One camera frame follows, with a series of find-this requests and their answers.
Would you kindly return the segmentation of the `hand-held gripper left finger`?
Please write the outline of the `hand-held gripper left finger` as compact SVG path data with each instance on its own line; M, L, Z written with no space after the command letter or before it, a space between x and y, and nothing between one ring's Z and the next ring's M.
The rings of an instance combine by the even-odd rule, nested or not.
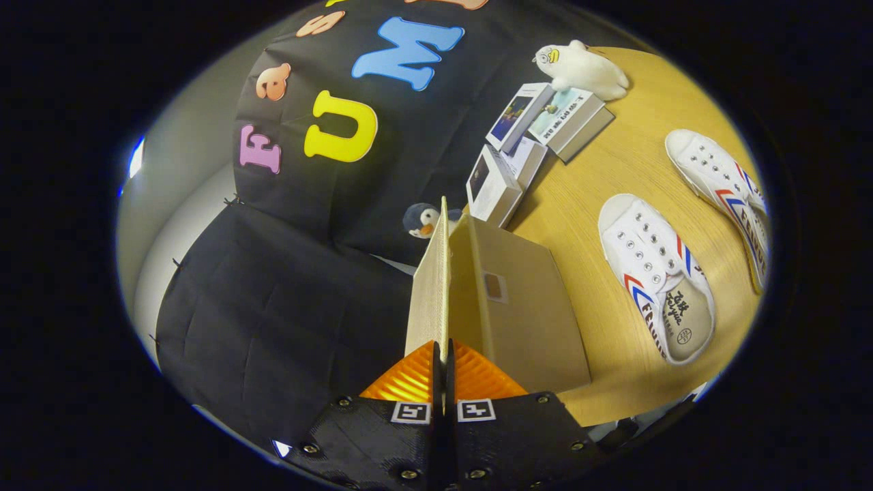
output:
M283 460L337 487L428 490L434 435L445 416L441 346L430 340L357 396L339 395Z

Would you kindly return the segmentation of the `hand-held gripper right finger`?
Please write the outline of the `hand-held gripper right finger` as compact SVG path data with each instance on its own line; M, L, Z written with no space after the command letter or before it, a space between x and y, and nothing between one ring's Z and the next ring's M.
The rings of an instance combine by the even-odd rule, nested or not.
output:
M450 340L445 363L445 489L548 490L580 478L604 453L549 391L499 397L508 377Z

